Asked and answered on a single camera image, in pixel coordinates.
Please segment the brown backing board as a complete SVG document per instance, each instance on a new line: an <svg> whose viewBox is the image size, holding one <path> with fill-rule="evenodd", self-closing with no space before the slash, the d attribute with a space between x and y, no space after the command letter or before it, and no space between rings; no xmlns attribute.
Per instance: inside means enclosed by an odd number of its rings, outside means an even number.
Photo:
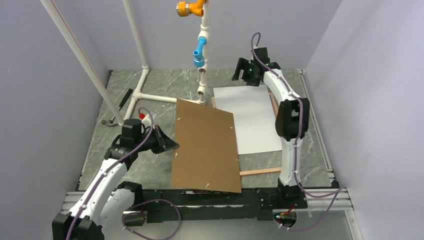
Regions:
<svg viewBox="0 0 424 240"><path fill-rule="evenodd" d="M239 156L231 112L178 99L171 168L174 188L241 193Z"/></svg>

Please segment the photo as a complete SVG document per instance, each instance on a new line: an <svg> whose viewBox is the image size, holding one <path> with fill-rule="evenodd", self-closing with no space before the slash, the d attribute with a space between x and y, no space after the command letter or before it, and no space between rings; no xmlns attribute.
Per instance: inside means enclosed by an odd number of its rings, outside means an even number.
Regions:
<svg viewBox="0 0 424 240"><path fill-rule="evenodd" d="M240 155L282 150L275 130L275 113L265 85L215 87L217 109L233 114Z"/></svg>

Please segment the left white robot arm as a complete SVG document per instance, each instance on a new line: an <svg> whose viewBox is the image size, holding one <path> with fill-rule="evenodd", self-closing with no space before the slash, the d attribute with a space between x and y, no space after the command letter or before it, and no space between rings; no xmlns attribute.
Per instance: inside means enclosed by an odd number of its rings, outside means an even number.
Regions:
<svg viewBox="0 0 424 240"><path fill-rule="evenodd" d="M52 220L55 240L103 240L107 226L127 209L137 210L151 203L139 183L121 181L140 152L161 154L180 145L158 125L130 118L121 133L106 150L98 173L80 199L66 212Z"/></svg>

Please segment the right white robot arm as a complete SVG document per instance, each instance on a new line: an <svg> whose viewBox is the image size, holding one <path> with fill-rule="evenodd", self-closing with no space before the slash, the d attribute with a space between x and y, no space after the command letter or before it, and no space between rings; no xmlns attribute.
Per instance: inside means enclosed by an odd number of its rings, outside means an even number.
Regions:
<svg viewBox="0 0 424 240"><path fill-rule="evenodd" d="M287 208L302 195L298 164L301 145L309 129L310 101L289 85L280 66L270 60L267 48L254 46L251 52L252 59L238 59L232 80L242 79L246 85L255 87L264 83L278 103L274 125L282 141L282 170L275 200L280 207Z"/></svg>

